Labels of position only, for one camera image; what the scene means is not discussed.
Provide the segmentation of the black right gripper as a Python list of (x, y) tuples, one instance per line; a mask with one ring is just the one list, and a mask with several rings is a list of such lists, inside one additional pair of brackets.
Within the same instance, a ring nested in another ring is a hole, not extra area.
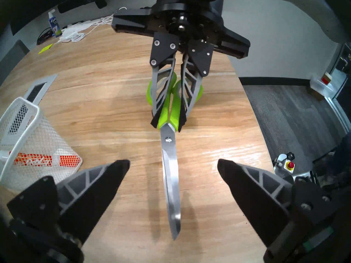
[(122, 9), (113, 14), (115, 32), (154, 37), (150, 57), (154, 128), (160, 129), (168, 122), (171, 91), (177, 80), (174, 67), (179, 40), (183, 46), (191, 41), (181, 64), (178, 132), (203, 91), (202, 82), (209, 74), (213, 48), (238, 59), (248, 56), (250, 41), (224, 26), (223, 3), (224, 0), (156, 0), (151, 7)]

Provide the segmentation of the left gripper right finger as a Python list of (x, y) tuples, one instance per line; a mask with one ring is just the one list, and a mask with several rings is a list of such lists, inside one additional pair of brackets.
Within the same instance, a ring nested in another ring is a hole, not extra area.
[(269, 249), (293, 249), (331, 225), (342, 204), (315, 183), (219, 159), (218, 172)]

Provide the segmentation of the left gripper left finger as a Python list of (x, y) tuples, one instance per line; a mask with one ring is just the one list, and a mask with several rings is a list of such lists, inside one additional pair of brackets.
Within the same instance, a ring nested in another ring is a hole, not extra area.
[(45, 175), (7, 203), (13, 221), (47, 235), (66, 233), (85, 242), (110, 205), (129, 160), (74, 173), (58, 184)]

